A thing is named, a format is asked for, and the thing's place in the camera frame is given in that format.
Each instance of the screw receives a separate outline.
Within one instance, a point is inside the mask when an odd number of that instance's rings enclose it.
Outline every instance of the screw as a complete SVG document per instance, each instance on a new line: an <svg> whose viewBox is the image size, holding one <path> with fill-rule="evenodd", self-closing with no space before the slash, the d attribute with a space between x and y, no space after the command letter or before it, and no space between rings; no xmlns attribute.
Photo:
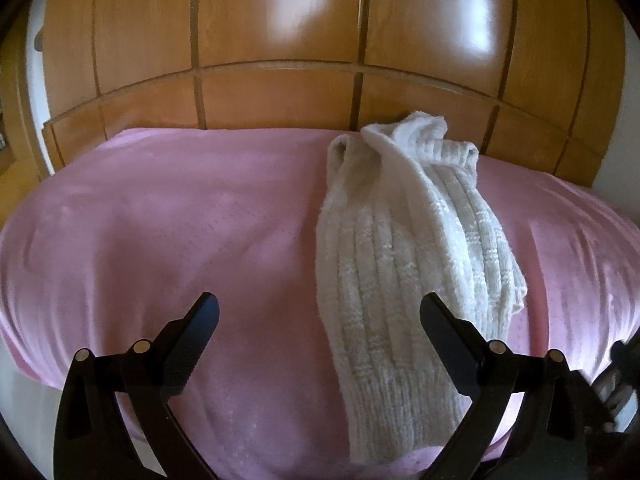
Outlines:
<svg viewBox="0 0 640 480"><path fill-rule="evenodd" d="M494 354L504 354L507 351L507 345L497 339L489 341L489 350Z"/></svg>
<svg viewBox="0 0 640 480"><path fill-rule="evenodd" d="M151 343L146 339L141 339L133 345L133 351L136 354L143 354L151 348Z"/></svg>
<svg viewBox="0 0 640 480"><path fill-rule="evenodd" d="M89 351L86 348L82 348L76 352L76 361L84 361L89 357Z"/></svg>
<svg viewBox="0 0 640 480"><path fill-rule="evenodd" d="M551 357L556 363L561 363L562 361L564 361L564 354L561 351L556 350L555 348L549 351L549 357Z"/></svg>

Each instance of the pink pillow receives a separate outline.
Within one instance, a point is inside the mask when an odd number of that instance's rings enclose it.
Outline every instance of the pink pillow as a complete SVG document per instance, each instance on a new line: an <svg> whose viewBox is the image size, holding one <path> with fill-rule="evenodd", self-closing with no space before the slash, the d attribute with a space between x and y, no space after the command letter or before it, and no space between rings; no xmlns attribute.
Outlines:
<svg viewBox="0 0 640 480"><path fill-rule="evenodd" d="M314 279L326 149L338 134L128 130L44 181L0 234L0 333L20 369L62 388L77 349L123 352L208 290L220 325L172 409L222 478L426 468L439 448L375 468L348 460ZM555 346L594 376L639 323L638 229L574 186L496 160L481 160L479 187L529 282L509 345Z"/></svg>

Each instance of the pillow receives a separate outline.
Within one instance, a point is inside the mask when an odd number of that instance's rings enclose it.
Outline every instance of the pillow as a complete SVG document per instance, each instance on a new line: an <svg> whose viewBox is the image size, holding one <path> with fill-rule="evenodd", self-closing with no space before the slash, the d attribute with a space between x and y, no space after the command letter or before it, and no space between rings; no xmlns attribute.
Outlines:
<svg viewBox="0 0 640 480"><path fill-rule="evenodd" d="M79 348L123 352L204 290L221 320L178 421L225 479L399 478L439 448L363 468L316 306L327 130L127 130L29 195L0 234L0 333L23 373L62 388ZM479 189L527 281L508 344L551 346L593 377L638 326L640 236L546 174L482 158ZM514 396L494 454L513 424ZM125 404L128 425L134 417Z"/></svg>

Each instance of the wooden panel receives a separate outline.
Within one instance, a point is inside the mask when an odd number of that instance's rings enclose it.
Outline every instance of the wooden panel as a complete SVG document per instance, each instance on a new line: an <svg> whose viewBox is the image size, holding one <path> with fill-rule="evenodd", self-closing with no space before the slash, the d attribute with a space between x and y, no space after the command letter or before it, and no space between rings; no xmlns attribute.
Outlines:
<svg viewBox="0 0 640 480"><path fill-rule="evenodd" d="M15 162L14 152L6 145L0 150L0 174L3 174Z"/></svg>
<svg viewBox="0 0 640 480"><path fill-rule="evenodd" d="M189 69L190 0L96 0L95 55L103 93Z"/></svg>
<svg viewBox="0 0 640 480"><path fill-rule="evenodd" d="M23 160L17 160L0 174L0 228L20 201L38 184L38 175Z"/></svg>
<svg viewBox="0 0 640 480"><path fill-rule="evenodd" d="M359 1L200 0L200 64L355 61Z"/></svg>
<svg viewBox="0 0 640 480"><path fill-rule="evenodd" d="M366 63L497 95L511 0L371 0Z"/></svg>
<svg viewBox="0 0 640 480"><path fill-rule="evenodd" d="M625 26L615 0L588 0L589 57L572 137L604 155L616 125L625 76Z"/></svg>
<svg viewBox="0 0 640 480"><path fill-rule="evenodd" d="M102 102L107 137L127 128L197 128L193 77L140 84Z"/></svg>
<svg viewBox="0 0 640 480"><path fill-rule="evenodd" d="M578 186L591 187L598 174L602 158L591 153L583 144L570 140L555 175Z"/></svg>
<svg viewBox="0 0 640 480"><path fill-rule="evenodd" d="M586 46L585 0L518 0L504 100L568 130Z"/></svg>
<svg viewBox="0 0 640 480"><path fill-rule="evenodd" d="M49 153L53 170L60 171L65 167L65 163L62 161L60 149L56 142L56 136L53 133L53 127L50 122L44 125L44 128L42 129L42 137L44 138L44 143L47 147L47 153Z"/></svg>
<svg viewBox="0 0 640 480"><path fill-rule="evenodd" d="M207 128L348 130L353 73L222 72L202 80Z"/></svg>
<svg viewBox="0 0 640 480"><path fill-rule="evenodd" d="M93 2L47 0L42 55L52 117L96 97Z"/></svg>
<svg viewBox="0 0 640 480"><path fill-rule="evenodd" d="M550 124L501 108L486 154L518 166L551 173L565 140L566 134Z"/></svg>
<svg viewBox="0 0 640 480"><path fill-rule="evenodd" d="M421 110L445 118L449 126L447 139L468 140L479 148L492 108L489 102L442 88L366 74L358 127L393 123Z"/></svg>
<svg viewBox="0 0 640 480"><path fill-rule="evenodd" d="M26 51L28 9L20 13L0 47L0 102L4 134L17 162L24 170L31 168L36 178L49 176L38 145L26 81Z"/></svg>
<svg viewBox="0 0 640 480"><path fill-rule="evenodd" d="M63 164L69 164L106 140L97 103L82 106L53 121L52 127Z"/></svg>

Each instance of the wooden headboard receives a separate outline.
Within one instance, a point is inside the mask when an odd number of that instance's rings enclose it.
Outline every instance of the wooden headboard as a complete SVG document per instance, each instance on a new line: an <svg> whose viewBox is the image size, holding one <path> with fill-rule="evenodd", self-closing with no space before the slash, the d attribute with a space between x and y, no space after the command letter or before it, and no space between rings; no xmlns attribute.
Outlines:
<svg viewBox="0 0 640 480"><path fill-rule="evenodd" d="M356 130L419 109L585 186L625 67L614 0L47 0L43 48L56 168L134 126Z"/></svg>

